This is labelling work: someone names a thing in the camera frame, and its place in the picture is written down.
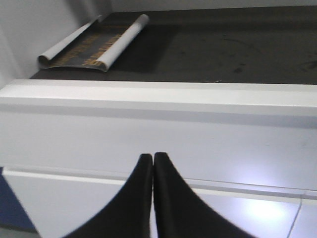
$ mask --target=white wall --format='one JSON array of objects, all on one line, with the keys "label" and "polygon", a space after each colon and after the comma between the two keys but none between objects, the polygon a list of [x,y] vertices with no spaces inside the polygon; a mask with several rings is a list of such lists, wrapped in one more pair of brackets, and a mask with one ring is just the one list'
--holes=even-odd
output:
[{"label": "white wall", "polygon": [[40,53],[110,12],[110,0],[0,0],[0,88],[10,78],[30,77]]},{"label": "white wall", "polygon": [[317,0],[112,0],[114,12],[317,5]]}]

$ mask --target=dark countertop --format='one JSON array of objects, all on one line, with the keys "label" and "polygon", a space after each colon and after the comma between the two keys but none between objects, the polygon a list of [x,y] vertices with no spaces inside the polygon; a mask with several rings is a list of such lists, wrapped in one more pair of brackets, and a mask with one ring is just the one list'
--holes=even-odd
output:
[{"label": "dark countertop", "polygon": [[155,82],[317,83],[317,7],[264,7],[112,13],[149,25],[106,73],[40,70],[33,79]]}]

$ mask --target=rolled paper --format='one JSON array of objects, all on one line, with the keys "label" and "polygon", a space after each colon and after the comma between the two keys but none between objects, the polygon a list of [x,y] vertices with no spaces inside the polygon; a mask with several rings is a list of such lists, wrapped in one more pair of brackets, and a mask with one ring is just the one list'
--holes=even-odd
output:
[{"label": "rolled paper", "polygon": [[38,57],[38,62],[40,64],[40,68],[46,68],[46,66],[49,65],[49,61],[53,59],[58,53],[60,53],[66,46],[68,46],[70,43],[72,43],[80,34],[82,34],[87,28],[89,28],[93,23],[98,21],[98,19],[92,20],[91,22],[88,22],[87,24],[83,25],[73,33],[71,33],[69,36],[58,42],[56,45],[49,48],[47,51],[42,53]]},{"label": "rolled paper", "polygon": [[149,20],[149,17],[145,14],[139,16],[122,36],[96,60],[96,62],[102,63],[103,71],[109,70],[113,62],[148,24]]}]

